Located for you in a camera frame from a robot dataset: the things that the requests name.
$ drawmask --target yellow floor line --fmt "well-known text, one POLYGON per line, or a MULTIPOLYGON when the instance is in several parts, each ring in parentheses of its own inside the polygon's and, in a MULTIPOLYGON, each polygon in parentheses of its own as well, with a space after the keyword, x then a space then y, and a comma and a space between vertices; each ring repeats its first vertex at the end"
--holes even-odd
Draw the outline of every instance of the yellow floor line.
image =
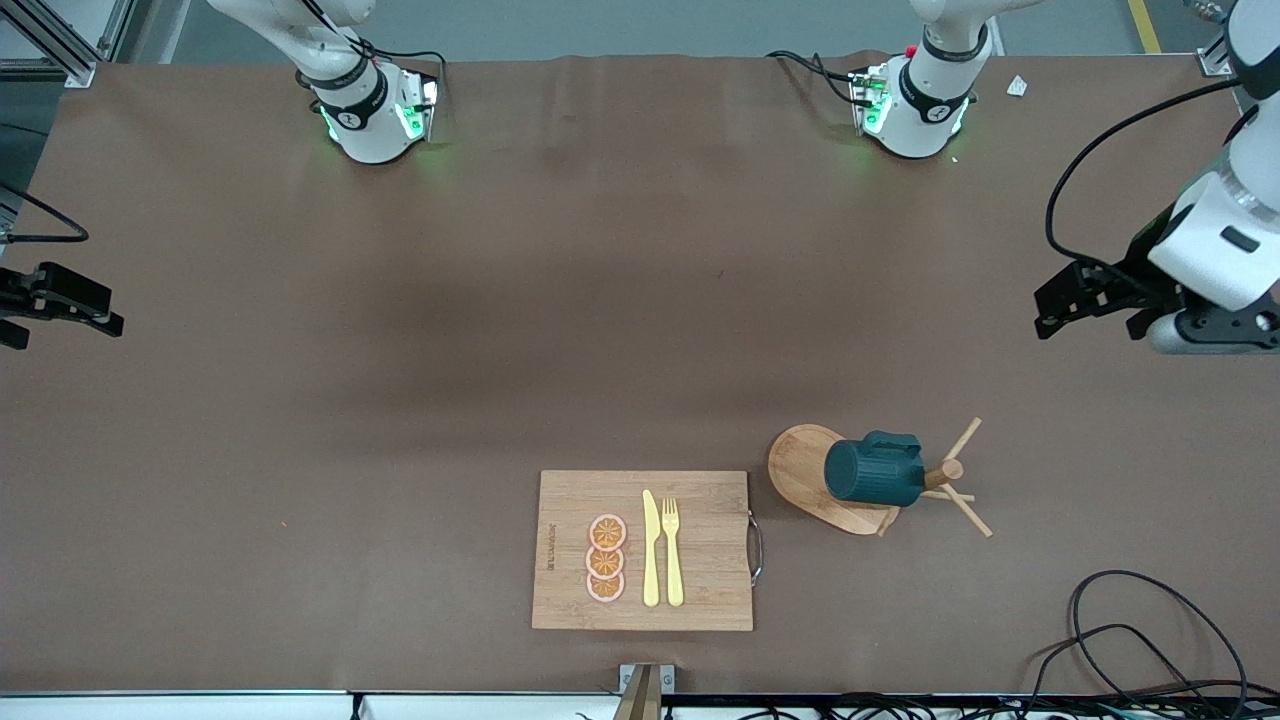
POLYGON ((1156 37, 1156 26, 1151 24, 1151 14, 1147 13, 1147 1, 1129 0, 1129 14, 1133 15, 1133 24, 1138 28, 1142 50, 1144 53, 1160 53, 1160 38, 1156 37))

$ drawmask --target cable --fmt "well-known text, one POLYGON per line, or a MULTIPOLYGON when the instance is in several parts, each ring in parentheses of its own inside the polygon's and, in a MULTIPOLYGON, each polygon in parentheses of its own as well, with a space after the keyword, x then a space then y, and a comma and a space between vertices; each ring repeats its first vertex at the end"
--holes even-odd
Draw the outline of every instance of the cable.
POLYGON ((837 73, 833 73, 831 70, 820 70, 820 69, 818 69, 818 65, 814 65, 809 60, 801 58, 800 55, 797 55, 797 54, 795 54, 795 53, 792 53, 790 50, 774 50, 773 53, 769 53, 768 55, 765 55, 765 58, 781 58, 781 59, 785 59, 785 60, 791 60, 791 61, 799 64, 800 67, 803 67, 804 69, 809 70, 810 73, 823 73, 823 72, 826 72, 827 77, 829 77, 832 79, 842 79, 842 81, 847 81, 849 79, 849 76, 837 74, 837 73))
POLYGON ((332 19, 329 19, 329 15, 324 12, 323 8, 316 5, 315 0, 298 0, 298 1, 302 3, 302 6, 306 8, 307 12, 310 12, 317 20, 324 23, 326 28, 329 28, 335 35, 346 40, 347 45, 349 45, 351 49, 361 58, 366 60, 374 60, 379 58, 383 60, 392 60, 393 58, 435 58, 440 64, 440 83, 442 85, 444 83, 444 72, 445 72, 444 68, 445 65, 448 65, 448 60, 444 59, 444 55, 440 55, 434 50, 421 50, 417 53, 393 53, 390 50, 383 50, 376 45, 374 45, 372 42, 370 42, 369 40, 365 40, 362 37, 352 37, 338 29, 338 26, 334 24, 332 19))
POLYGON ((836 97, 840 97, 845 102, 849 102, 850 105, 856 105, 859 108, 872 106, 872 104, 867 100, 858 100, 852 96, 845 95, 844 92, 840 91, 840 87, 836 86, 837 79, 842 82, 849 82, 850 73, 860 73, 864 72, 867 68, 858 68, 854 70, 849 70, 849 73, 846 74, 840 74, 837 72, 828 70, 827 67, 822 64, 822 56, 819 56, 817 53, 813 54, 812 60, 805 60, 804 58, 796 55, 790 50, 774 50, 773 53, 765 55, 765 58, 778 58, 795 61, 800 64, 800 67, 803 67, 804 69, 809 70, 810 73, 817 73, 822 76, 823 79, 827 81, 827 86, 831 87, 831 91, 836 94, 836 97))
POLYGON ((49 133, 45 132, 45 131, 42 131, 42 129, 35 129, 35 128, 28 128, 28 127, 23 127, 23 126, 15 126, 13 123, 0 122, 0 127, 5 127, 5 128, 9 128, 9 129, 18 129, 18 131, 22 131, 22 132, 29 132, 31 135, 38 135, 41 137, 49 137, 49 133))
MULTIPOLYGON (((1076 585, 1076 591, 1079 591, 1079 585, 1076 585)), ((1037 671, 1037 674, 1036 674, 1036 685, 1032 688, 1032 693, 1027 698, 1027 706, 1019 708, 1019 711, 1015 714, 1016 720, 1024 720, 1027 717, 1027 714, 1029 714, 1034 708, 1036 702, 1039 698, 1041 688, 1044 685, 1044 673, 1048 671, 1048 666, 1050 666, 1050 664, 1053 662, 1055 657, 1057 657, 1059 655, 1066 652, 1068 650, 1070 650, 1070 648, 1073 648, 1075 646, 1084 647, 1084 641, 1088 639, 1088 638, 1091 638, 1091 637, 1093 637, 1093 635, 1098 635, 1098 634, 1106 633, 1108 630, 1117 630, 1117 629, 1129 630, 1130 633, 1133 633, 1134 635, 1137 635, 1138 639, 1140 639, 1143 642, 1143 644, 1146 644, 1147 648, 1151 650, 1161 660, 1161 662, 1166 667, 1170 669, 1170 671, 1174 674, 1174 676, 1178 678, 1180 682, 1183 682, 1183 685, 1188 685, 1189 684, 1189 682, 1187 680, 1185 675, 1183 675, 1183 673, 1180 670, 1178 670, 1178 667, 1169 660, 1169 657, 1165 656, 1165 653, 1161 652, 1160 648, 1156 647, 1156 643, 1151 642, 1151 638, 1148 638, 1147 635, 1144 635, 1137 628, 1133 628, 1132 625, 1126 625, 1124 623, 1111 623, 1111 624, 1107 624, 1107 625, 1101 625, 1101 626, 1093 628, 1093 629, 1091 629, 1088 632, 1084 632, 1084 633, 1080 633, 1079 629, 1076 628, 1076 632, 1075 632, 1074 637, 1068 638, 1068 639, 1062 641, 1061 643, 1059 643, 1057 647, 1053 648, 1053 651, 1050 652, 1044 657, 1044 660, 1041 661, 1039 671, 1037 671)), ((1114 683, 1111 683, 1110 678, 1107 678, 1105 674, 1101 674, 1100 670, 1096 670, 1096 671, 1100 673, 1100 675, 1106 680, 1106 683, 1108 685, 1111 685, 1112 688, 1116 688, 1116 685, 1114 683)), ((1111 697, 1106 697, 1106 696, 1100 696, 1096 700, 1110 701, 1112 698, 1111 697)), ((1137 702, 1135 698, 1133 698, 1130 696, 1121 694, 1121 696, 1117 696, 1117 700, 1125 700, 1129 705, 1140 705, 1140 703, 1137 702)), ((1156 714, 1156 715, 1160 715, 1161 717, 1167 717, 1170 720, 1184 720, 1184 719, 1180 719, 1180 717, 1165 715, 1165 714, 1162 714, 1160 711, 1155 711, 1155 710, 1152 712, 1156 714)))
MULTIPOLYGON (((1098 678, 1101 678, 1103 682, 1106 682, 1108 685, 1111 685, 1111 688, 1115 689, 1117 693, 1120 693, 1121 697, 1124 697, 1125 700, 1130 700, 1132 701, 1132 697, 1128 693, 1125 693, 1119 685, 1116 685, 1111 680, 1111 678, 1107 676, 1106 673, 1102 671, 1102 667, 1098 666, 1097 660, 1094 660, 1093 653, 1089 652, 1089 648, 1083 642, 1084 638, 1080 634, 1080 600, 1084 596, 1084 591, 1091 584, 1093 584, 1094 582, 1097 582, 1100 578, 1106 578, 1108 575, 1134 578, 1134 579, 1142 580, 1144 583, 1156 585, 1157 588, 1160 588, 1160 589, 1165 591, 1166 593, 1169 593, 1170 596, 1172 596, 1174 600, 1176 600, 1184 607, 1187 607, 1188 610, 1190 610, 1192 612, 1194 612, 1201 620, 1204 621, 1206 625, 1208 625, 1208 628, 1211 630, 1213 630, 1213 634, 1217 635, 1217 639, 1222 642, 1222 647, 1226 648, 1228 655, 1231 656, 1231 661, 1235 664, 1235 670, 1236 670, 1236 674, 1239 675, 1240 694, 1239 694, 1238 702, 1235 705, 1235 710, 1229 716, 1229 720, 1239 720, 1240 715, 1244 712, 1244 705, 1249 700, 1248 678, 1245 676, 1245 673, 1244 673, 1244 661, 1240 660, 1240 653, 1236 652, 1235 646, 1231 644, 1231 641, 1228 639, 1226 634, 1217 626, 1217 623, 1213 623, 1213 620, 1203 610, 1201 610, 1199 606, 1197 606, 1194 602, 1192 602, 1190 600, 1188 600, 1187 596, 1184 596, 1183 593, 1178 592, 1176 589, 1174 589, 1169 584, 1162 583, 1162 582, 1160 582, 1160 580, 1157 580, 1157 579, 1155 579, 1152 577, 1143 575, 1142 573, 1134 573, 1133 570, 1102 570, 1101 573, 1094 573, 1094 574, 1089 575, 1088 578, 1085 578, 1084 580, 1082 580, 1080 584, 1078 584, 1075 587, 1075 592, 1071 593, 1071 629, 1075 632, 1075 637, 1078 639, 1076 644, 1080 646, 1080 652, 1084 655, 1085 661, 1088 661, 1089 667, 1092 667, 1093 671, 1097 673, 1098 678)), ((1170 669, 1172 669, 1172 664, 1169 662, 1169 660, 1166 657, 1164 657, 1162 653, 1157 652, 1157 655, 1161 656, 1161 661, 1165 662, 1166 666, 1169 666, 1170 669)), ((1178 674, 1178 678, 1179 678, 1179 680, 1183 680, 1184 684, 1188 684, 1188 682, 1185 680, 1185 678, 1181 676, 1180 673, 1178 674)), ((1196 694, 1202 701, 1204 700, 1203 696, 1201 696, 1198 691, 1197 691, 1196 694)))
POLYGON ((756 720, 756 717, 769 717, 771 720, 783 720, 783 719, 785 720, 800 720, 795 715, 791 715, 790 712, 786 712, 783 710, 778 710, 776 707, 771 707, 771 708, 763 710, 760 712, 753 712, 750 715, 744 715, 744 716, 739 717, 737 720, 756 720))
POLYGON ((1235 140, 1235 136, 1240 135, 1240 131, 1244 129, 1244 126, 1249 124, 1249 120, 1252 120, 1256 117, 1258 117, 1258 106, 1257 105, 1254 105, 1254 106, 1249 108, 1248 110, 1245 110, 1240 115, 1240 119, 1235 120, 1235 124, 1233 124, 1231 129, 1226 133, 1226 140, 1222 141, 1222 145, 1228 145, 1233 140, 1235 140))
POLYGON ((1110 128, 1107 128, 1106 132, 1103 132, 1098 137, 1093 138, 1092 142, 1089 142, 1088 145, 1085 145, 1084 150, 1080 150, 1080 152, 1075 156, 1074 160, 1071 160, 1071 163, 1066 167, 1066 169, 1062 170, 1062 177, 1060 177, 1059 181, 1057 181, 1057 184, 1053 186, 1053 192, 1050 193, 1050 196, 1048 196, 1048 204, 1044 206, 1044 240, 1048 242, 1048 246, 1052 247, 1060 255, 1065 255, 1065 256, 1068 256, 1068 258, 1070 258, 1073 260, 1079 260, 1080 263, 1091 264, 1091 265, 1093 265, 1096 268, 1101 268, 1101 269, 1103 269, 1103 270, 1114 274, 1115 277, 1120 278, 1121 281, 1129 283, 1130 287, 1133 287, 1134 290, 1142 292, 1143 295, 1147 295, 1147 296, 1155 295, 1151 291, 1151 288, 1148 288, 1143 283, 1138 282, 1137 279, 1132 278, 1128 273, 1120 270, 1115 265, 1112 265, 1110 263, 1105 263, 1105 261, 1102 261, 1102 260, 1100 260, 1100 259, 1097 259, 1097 258, 1094 258, 1092 255, 1087 255, 1084 252, 1076 252, 1075 250, 1070 250, 1068 247, 1064 247, 1057 241, 1057 238, 1053 236, 1053 213, 1057 209, 1057 199, 1059 199, 1060 195, 1062 195, 1062 188, 1066 187, 1066 182, 1069 179, 1071 179, 1071 176, 1075 173, 1075 169, 1080 167, 1080 163, 1083 163, 1084 159, 1088 158, 1091 152, 1093 152, 1100 145, 1102 145, 1103 142, 1106 142, 1107 138, 1110 138, 1111 136, 1116 135, 1117 132, 1123 131, 1124 128, 1126 128, 1126 127, 1129 127, 1129 126, 1132 126, 1134 123, 1138 123, 1140 120, 1144 120, 1144 119, 1149 118, 1151 115, 1155 115, 1156 113, 1160 113, 1161 110, 1167 110, 1167 109, 1170 109, 1170 108, 1172 108, 1175 105, 1181 105, 1183 102, 1187 102, 1188 100, 1194 100, 1197 97, 1203 97, 1204 95, 1210 95, 1210 94, 1217 92, 1220 90, 1228 90, 1228 88, 1235 87, 1238 85, 1240 85, 1239 79, 1224 79, 1224 81, 1220 81, 1220 82, 1215 82, 1212 85, 1206 85, 1204 87, 1198 87, 1196 90, 1192 90, 1189 92, 1184 92, 1181 95, 1176 95, 1174 97, 1170 97, 1169 100, 1165 100, 1162 102, 1157 102, 1156 105, 1152 105, 1151 108, 1147 108, 1146 110, 1142 110, 1140 113, 1135 113, 1133 115, 1129 115, 1128 118, 1125 118, 1125 119, 1120 120, 1119 123, 1116 123, 1116 124, 1111 126, 1110 128))
MULTIPOLYGON (((856 99, 854 99, 854 97, 851 97, 851 96, 845 95, 844 92, 841 92, 840 88, 836 87, 836 81, 831 79, 831 74, 832 73, 827 72, 827 67, 822 64, 822 58, 819 58, 817 53, 813 54, 813 64, 818 65, 818 72, 822 73, 823 79, 827 81, 827 86, 831 87, 831 91, 836 94, 836 97, 840 97, 845 102, 849 102, 850 105, 856 105, 859 108, 870 108, 872 106, 872 102, 869 100, 856 100, 856 99)), ((849 82, 849 77, 847 76, 845 77, 845 82, 849 82)))
POLYGON ((916 715, 915 712, 916 710, 923 710, 924 716, 927 716, 929 720, 938 720, 937 715, 933 714, 933 710, 929 706, 911 697, 895 697, 883 693, 856 692, 856 693, 841 694, 836 700, 836 703, 849 703, 850 701, 852 701, 855 706, 861 707, 858 712, 863 712, 864 710, 870 711, 868 715, 864 715, 859 720, 870 720, 872 717, 876 717, 882 712, 888 712, 895 717, 895 720, 902 720, 902 716, 899 715, 899 711, 906 714, 908 720, 922 720, 922 717, 916 715))
POLYGON ((87 229, 84 229, 76 220, 64 215, 60 210, 58 210, 52 205, 49 205, 44 200, 35 197, 32 195, 27 195, 22 190, 18 190, 17 187, 4 181, 0 181, 0 188, 4 188, 12 192, 13 195, 17 195, 18 197, 22 197, 27 202, 31 202, 36 208, 40 208, 45 213, 49 213, 50 215, 58 218, 59 222, 61 222, 64 225, 76 232, 76 234, 10 234, 5 240, 6 243, 15 245, 19 242, 84 242, 86 240, 88 240, 87 229))

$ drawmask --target green indicator light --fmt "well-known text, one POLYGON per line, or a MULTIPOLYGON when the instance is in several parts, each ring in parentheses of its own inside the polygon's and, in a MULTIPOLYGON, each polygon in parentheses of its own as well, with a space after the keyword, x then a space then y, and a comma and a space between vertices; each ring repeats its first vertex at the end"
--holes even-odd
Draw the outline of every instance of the green indicator light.
POLYGON ((422 137, 422 113, 419 113, 413 108, 402 108, 401 105, 396 105, 396 110, 399 114, 401 124, 404 126, 404 135, 410 140, 422 137))
POLYGON ((333 128, 333 120, 329 118, 329 113, 324 109, 324 106, 320 106, 320 117, 324 118, 324 124, 329 128, 329 138, 334 142, 340 142, 338 140, 338 131, 333 128))
POLYGON ((869 133, 877 133, 884 127, 884 118, 888 117, 888 109, 893 105, 893 97, 884 92, 879 96, 879 100, 867 110, 867 123, 865 129, 869 133))
POLYGON ((960 105, 960 109, 956 110, 956 122, 955 122, 955 124, 951 126, 951 135, 955 135, 955 133, 960 132, 960 123, 964 122, 964 111, 968 110, 968 109, 969 109, 969 101, 965 100, 960 105))

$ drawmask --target metal bracket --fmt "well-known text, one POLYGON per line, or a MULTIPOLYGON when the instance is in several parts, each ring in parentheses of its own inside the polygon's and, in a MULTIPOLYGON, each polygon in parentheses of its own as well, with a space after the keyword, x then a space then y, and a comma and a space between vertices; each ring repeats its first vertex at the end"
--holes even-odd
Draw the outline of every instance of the metal bracket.
POLYGON ((618 665, 618 692, 623 693, 627 689, 627 683, 631 682, 631 676, 635 675, 636 669, 641 665, 652 665, 658 670, 658 679, 660 680, 662 692, 669 694, 676 692, 676 666, 675 665, 654 665, 652 662, 631 662, 627 665, 618 665))
POLYGON ((78 76, 72 76, 72 74, 67 76, 67 82, 63 83, 63 87, 65 87, 67 90, 86 90, 91 85, 93 85, 93 76, 96 74, 97 74, 97 63, 90 63, 88 70, 78 76))
POLYGON ((1204 77, 1231 77, 1235 73, 1222 33, 1219 33, 1217 40, 1208 47, 1197 47, 1196 60, 1199 61, 1201 74, 1204 77))

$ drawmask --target yellow knife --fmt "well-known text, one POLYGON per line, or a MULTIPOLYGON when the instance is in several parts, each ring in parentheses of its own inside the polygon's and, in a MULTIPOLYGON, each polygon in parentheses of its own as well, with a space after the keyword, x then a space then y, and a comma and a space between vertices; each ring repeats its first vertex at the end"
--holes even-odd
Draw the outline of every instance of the yellow knife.
POLYGON ((658 606, 658 560, 653 546, 662 536, 662 520, 658 518, 658 505, 653 493, 644 491, 644 603, 658 606))

